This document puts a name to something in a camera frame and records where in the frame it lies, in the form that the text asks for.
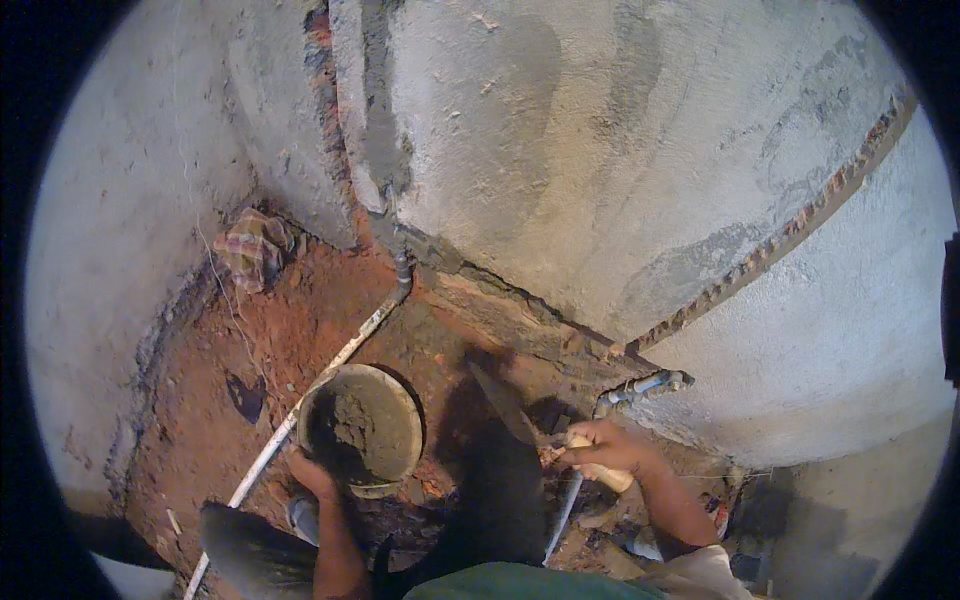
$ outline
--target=person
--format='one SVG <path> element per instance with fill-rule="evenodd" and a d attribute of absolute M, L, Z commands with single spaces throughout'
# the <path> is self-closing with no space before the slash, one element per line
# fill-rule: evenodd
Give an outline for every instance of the person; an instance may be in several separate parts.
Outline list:
<path fill-rule="evenodd" d="M 540 460 L 499 421 L 490 421 L 466 452 L 457 511 L 436 546 L 409 569 L 367 570 L 349 528 L 336 481 L 299 448 L 287 451 L 293 476 L 316 497 L 312 542 L 265 519 L 219 504 L 201 511 L 201 541 L 212 567 L 247 598 L 270 600 L 741 600 L 753 596 L 734 579 L 730 559 L 696 498 L 650 445 L 610 420 L 576 423 L 591 446 L 560 461 L 590 478 L 590 464 L 629 471 L 669 560 L 638 580 L 542 566 L 546 539 Z M 378 551 L 378 563 L 386 549 Z"/>

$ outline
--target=rag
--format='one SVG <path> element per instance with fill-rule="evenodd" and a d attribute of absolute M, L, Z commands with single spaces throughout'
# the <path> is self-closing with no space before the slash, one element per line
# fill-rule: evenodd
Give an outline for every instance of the rag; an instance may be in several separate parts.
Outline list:
<path fill-rule="evenodd" d="M 294 248 L 295 240 L 283 219 L 244 208 L 236 225 L 214 240 L 213 250 L 227 263 L 233 283 L 256 294 L 283 268 L 283 253 Z"/>

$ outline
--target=wooden handle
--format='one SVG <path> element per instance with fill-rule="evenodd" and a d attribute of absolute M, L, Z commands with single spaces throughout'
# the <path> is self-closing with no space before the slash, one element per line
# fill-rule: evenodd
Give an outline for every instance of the wooden handle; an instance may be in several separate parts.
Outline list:
<path fill-rule="evenodd" d="M 566 436 L 566 447 L 568 448 L 580 448 L 585 445 L 592 445 L 590 441 L 576 434 L 569 434 Z M 597 474 L 597 479 L 602 481 L 608 488 L 617 493 L 624 493 L 627 488 L 629 488 L 634 483 L 634 476 L 628 473 L 625 470 L 617 470 L 615 468 L 607 468 L 603 465 L 595 465 L 590 463 L 590 469 Z"/>

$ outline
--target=mortar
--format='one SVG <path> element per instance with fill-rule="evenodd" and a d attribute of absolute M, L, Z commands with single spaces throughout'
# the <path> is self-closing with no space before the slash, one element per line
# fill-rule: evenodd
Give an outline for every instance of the mortar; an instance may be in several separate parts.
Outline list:
<path fill-rule="evenodd" d="M 410 395 L 385 372 L 344 365 L 303 399 L 297 438 L 307 456 L 359 497 L 396 493 L 423 449 Z"/>

